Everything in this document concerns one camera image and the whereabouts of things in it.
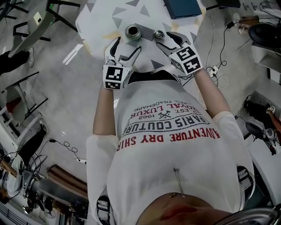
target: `concrete floor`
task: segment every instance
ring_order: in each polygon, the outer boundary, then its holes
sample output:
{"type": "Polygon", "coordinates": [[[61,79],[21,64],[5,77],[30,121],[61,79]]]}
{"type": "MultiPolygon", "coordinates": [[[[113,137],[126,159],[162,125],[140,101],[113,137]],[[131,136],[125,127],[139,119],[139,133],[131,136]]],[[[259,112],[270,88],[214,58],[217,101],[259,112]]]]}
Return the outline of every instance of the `concrete floor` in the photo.
{"type": "MultiPolygon", "coordinates": [[[[84,6],[86,0],[75,0],[74,2],[84,6]]],[[[204,2],[205,5],[214,4],[213,0],[204,2]]],[[[39,3],[39,0],[25,0],[22,7],[34,10],[39,3]]],[[[62,6],[60,14],[75,24],[75,18],[79,11],[75,7],[62,6]]],[[[212,43],[210,12],[214,23],[214,43],[208,66],[213,66],[220,62],[223,32],[226,24],[230,22],[233,11],[213,9],[207,12],[195,44],[203,65],[206,64],[212,43]]],[[[0,22],[1,53],[12,47],[13,25],[26,21],[28,17],[18,11],[13,11],[10,15],[16,15],[18,19],[15,21],[7,19],[7,24],[5,20],[0,22]]],[[[77,156],[85,159],[85,142],[92,130],[104,62],[94,59],[86,48],[82,47],[71,62],[64,65],[62,62],[68,53],[77,44],[83,44],[83,42],[78,33],[62,22],[53,24],[44,36],[51,38],[51,42],[39,40],[33,46],[35,51],[34,67],[30,69],[28,65],[23,65],[11,73],[3,74],[0,77],[0,89],[2,90],[20,78],[40,71],[38,76],[22,83],[22,88],[27,93],[30,102],[40,102],[45,97],[49,98],[46,104],[39,108],[50,130],[43,144],[48,138],[54,138],[61,143],[67,141],[71,147],[78,149],[77,156]]],[[[248,39],[248,35],[241,36],[235,27],[228,30],[222,58],[226,58],[248,39]]],[[[227,85],[227,77],[229,85],[221,91],[229,102],[233,114],[236,114],[244,99],[256,89],[258,80],[262,76],[266,76],[266,71],[254,63],[251,45],[247,45],[227,59],[227,66],[222,66],[217,74],[218,78],[222,75],[226,76],[220,79],[219,86],[227,85]]],[[[194,80],[191,80],[185,88],[197,98],[198,88],[194,80]]],[[[48,155],[44,168],[58,164],[74,176],[86,180],[86,166],[72,160],[75,158],[74,154],[65,147],[57,143],[47,143],[42,153],[48,155]]]]}

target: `gray triangle pattern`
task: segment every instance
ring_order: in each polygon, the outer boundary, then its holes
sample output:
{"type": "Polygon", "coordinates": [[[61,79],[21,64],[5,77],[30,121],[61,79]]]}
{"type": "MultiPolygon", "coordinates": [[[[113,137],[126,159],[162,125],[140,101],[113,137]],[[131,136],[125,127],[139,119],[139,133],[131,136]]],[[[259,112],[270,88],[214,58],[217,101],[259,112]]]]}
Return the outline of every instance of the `gray triangle pattern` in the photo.
{"type": "Polygon", "coordinates": [[[128,42],[127,44],[133,47],[137,47],[137,45],[139,44],[140,40],[132,40],[130,42],[128,42]]]}
{"type": "Polygon", "coordinates": [[[126,4],[127,5],[131,5],[131,6],[137,6],[137,4],[139,3],[140,0],[133,0],[133,1],[130,1],[130,2],[127,2],[126,4]]]}
{"type": "Polygon", "coordinates": [[[150,15],[148,13],[148,10],[146,9],[145,5],[141,8],[140,14],[150,17],[150,15]]]}
{"type": "Polygon", "coordinates": [[[95,5],[95,3],[87,3],[87,7],[88,7],[90,12],[92,11],[94,5],[95,5]]]}
{"type": "Polygon", "coordinates": [[[162,24],[163,24],[164,29],[165,29],[166,32],[169,32],[169,31],[172,30],[172,26],[169,26],[168,24],[165,24],[165,23],[162,23],[162,24]]]}
{"type": "Polygon", "coordinates": [[[190,34],[191,34],[193,44],[194,44],[197,36],[193,32],[190,32],[190,34]]]}
{"type": "Polygon", "coordinates": [[[115,17],[112,17],[117,29],[120,27],[120,24],[122,23],[122,19],[119,19],[119,18],[115,18],[115,17]]]}
{"type": "Polygon", "coordinates": [[[150,61],[152,62],[154,69],[159,69],[160,67],[164,66],[159,62],[156,62],[156,61],[153,61],[153,60],[150,60],[150,61]]]}
{"type": "Polygon", "coordinates": [[[114,15],[124,12],[124,11],[126,11],[126,9],[116,7],[112,15],[114,16],[114,15]]]}

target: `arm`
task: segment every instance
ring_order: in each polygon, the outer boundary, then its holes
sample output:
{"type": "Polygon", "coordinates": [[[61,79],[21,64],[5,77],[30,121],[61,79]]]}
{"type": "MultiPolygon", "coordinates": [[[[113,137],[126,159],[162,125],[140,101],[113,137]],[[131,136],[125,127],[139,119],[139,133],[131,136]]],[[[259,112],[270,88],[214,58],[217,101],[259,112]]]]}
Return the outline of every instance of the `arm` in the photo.
{"type": "Polygon", "coordinates": [[[113,90],[101,86],[94,118],[93,134],[116,135],[114,120],[113,90]]]}
{"type": "Polygon", "coordinates": [[[212,118],[220,112],[231,111],[223,94],[204,69],[197,71],[194,77],[212,118]]]}
{"type": "Polygon", "coordinates": [[[2,165],[5,169],[5,171],[11,173],[15,178],[17,177],[18,173],[16,170],[14,170],[13,167],[11,167],[7,162],[5,162],[4,160],[2,160],[2,165]]]}

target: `chair leg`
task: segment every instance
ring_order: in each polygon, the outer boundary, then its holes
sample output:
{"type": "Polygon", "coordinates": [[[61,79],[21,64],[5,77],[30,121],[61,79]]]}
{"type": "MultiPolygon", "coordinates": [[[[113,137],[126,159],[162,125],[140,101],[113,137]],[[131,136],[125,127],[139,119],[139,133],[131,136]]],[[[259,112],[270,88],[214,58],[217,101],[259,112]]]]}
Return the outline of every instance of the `chair leg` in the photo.
{"type": "Polygon", "coordinates": [[[10,118],[9,121],[7,121],[7,122],[5,123],[5,125],[8,127],[12,121],[13,121],[13,118],[10,118]]]}
{"type": "Polygon", "coordinates": [[[70,28],[72,28],[73,30],[75,30],[76,32],[78,32],[77,28],[72,25],[70,22],[68,22],[66,19],[64,19],[62,16],[60,16],[59,14],[55,13],[54,11],[48,11],[51,14],[53,14],[55,16],[56,19],[62,21],[64,24],[66,24],[67,26],[69,26],[70,28]]]}
{"type": "Polygon", "coordinates": [[[77,4],[77,3],[74,3],[74,2],[60,1],[60,0],[53,0],[51,3],[52,4],[59,4],[59,5],[70,5],[70,6],[80,7],[80,4],[77,4]]]}
{"type": "Polygon", "coordinates": [[[51,41],[50,38],[46,38],[46,37],[40,37],[39,39],[40,39],[40,40],[44,40],[44,41],[49,41],[49,42],[51,41]]]}
{"type": "Polygon", "coordinates": [[[6,106],[4,108],[1,109],[0,111],[0,116],[3,115],[5,112],[7,111],[6,106]]]}
{"type": "Polygon", "coordinates": [[[14,8],[14,9],[17,9],[19,11],[22,11],[22,12],[25,12],[25,13],[28,13],[27,10],[23,9],[23,8],[20,8],[19,6],[16,6],[15,4],[8,4],[10,7],[14,8]]]}
{"type": "Polygon", "coordinates": [[[17,84],[19,84],[19,83],[21,83],[21,82],[27,80],[27,79],[30,78],[31,76],[34,76],[34,75],[36,75],[36,74],[38,74],[38,73],[39,73],[39,72],[36,72],[36,73],[31,74],[31,75],[29,75],[29,76],[27,76],[27,77],[25,77],[25,78],[22,78],[21,80],[17,81],[16,83],[12,84],[11,86],[17,85],[17,84]]]}
{"type": "Polygon", "coordinates": [[[32,111],[29,111],[29,113],[25,116],[25,120],[36,110],[38,109],[41,105],[43,105],[46,101],[48,100],[48,98],[46,98],[43,102],[41,102],[37,107],[35,107],[32,111]]]}
{"type": "Polygon", "coordinates": [[[6,16],[4,16],[5,18],[9,18],[9,19],[17,19],[16,17],[14,17],[14,16],[8,16],[8,15],[6,15],[6,16]]]}
{"type": "Polygon", "coordinates": [[[29,109],[29,111],[32,110],[35,106],[36,106],[36,103],[29,109]]]}

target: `person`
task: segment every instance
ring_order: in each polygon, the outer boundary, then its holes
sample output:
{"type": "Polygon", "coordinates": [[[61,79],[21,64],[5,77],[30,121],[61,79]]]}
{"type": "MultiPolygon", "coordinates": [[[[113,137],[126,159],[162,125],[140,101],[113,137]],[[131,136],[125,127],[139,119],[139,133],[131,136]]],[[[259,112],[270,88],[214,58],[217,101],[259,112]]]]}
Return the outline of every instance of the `person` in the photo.
{"type": "Polygon", "coordinates": [[[133,73],[115,115],[113,91],[101,86],[86,142],[99,224],[109,223],[100,216],[102,196],[117,225],[213,225],[241,210],[238,167],[253,175],[251,156],[208,73],[194,78],[207,111],[165,70],[133,73]]]}
{"type": "Polygon", "coordinates": [[[47,134],[47,127],[44,122],[40,121],[41,129],[33,137],[31,137],[19,150],[17,156],[11,165],[5,161],[1,161],[4,169],[9,173],[6,181],[6,187],[0,189],[0,202],[6,204],[10,198],[19,194],[22,187],[21,171],[24,167],[28,167],[29,161],[40,147],[45,135],[47,134]]]}
{"type": "Polygon", "coordinates": [[[13,57],[9,58],[10,51],[6,51],[2,55],[0,55],[0,76],[3,73],[11,72],[21,65],[28,62],[30,67],[34,65],[34,50],[33,48],[28,49],[27,51],[20,51],[15,54],[13,57]]]}

